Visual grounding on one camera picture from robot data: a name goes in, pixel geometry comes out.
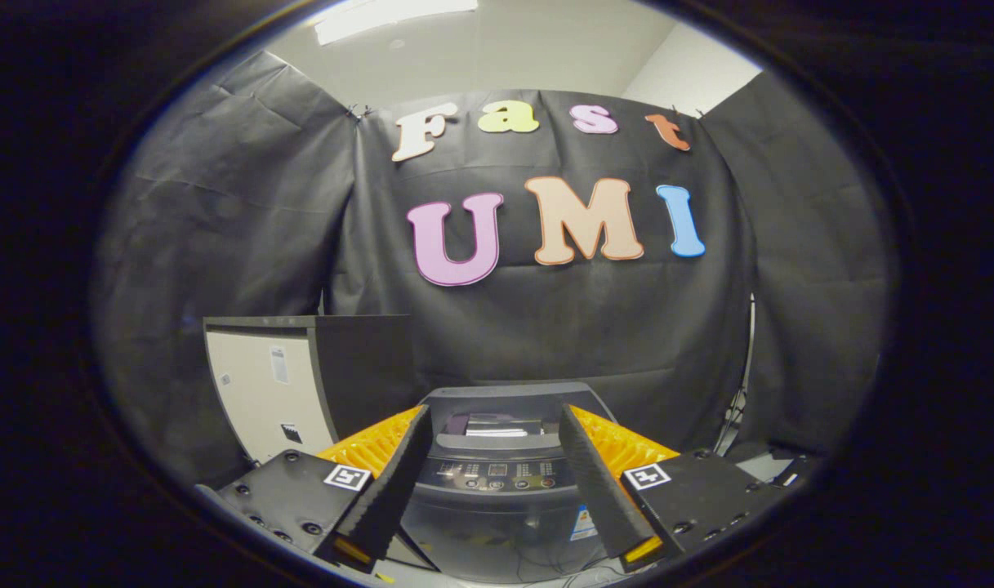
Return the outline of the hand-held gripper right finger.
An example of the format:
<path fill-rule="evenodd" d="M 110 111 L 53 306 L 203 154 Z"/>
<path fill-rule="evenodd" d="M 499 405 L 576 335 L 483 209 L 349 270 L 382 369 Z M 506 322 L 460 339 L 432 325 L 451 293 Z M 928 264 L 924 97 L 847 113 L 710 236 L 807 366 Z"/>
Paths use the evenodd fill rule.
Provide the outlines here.
<path fill-rule="evenodd" d="M 671 450 L 571 404 L 559 441 L 606 554 L 627 572 L 722 555 L 787 494 L 711 451 Z"/>

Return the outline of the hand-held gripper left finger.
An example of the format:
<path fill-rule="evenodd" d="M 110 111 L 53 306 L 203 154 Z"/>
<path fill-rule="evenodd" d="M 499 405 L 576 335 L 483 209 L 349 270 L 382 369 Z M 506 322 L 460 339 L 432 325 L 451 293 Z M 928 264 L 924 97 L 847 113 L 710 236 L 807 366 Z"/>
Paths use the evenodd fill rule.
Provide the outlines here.
<path fill-rule="evenodd" d="M 402 532 L 432 442 L 422 404 L 320 453 L 287 449 L 223 488 L 199 484 L 195 492 L 273 550 L 371 572 Z"/>

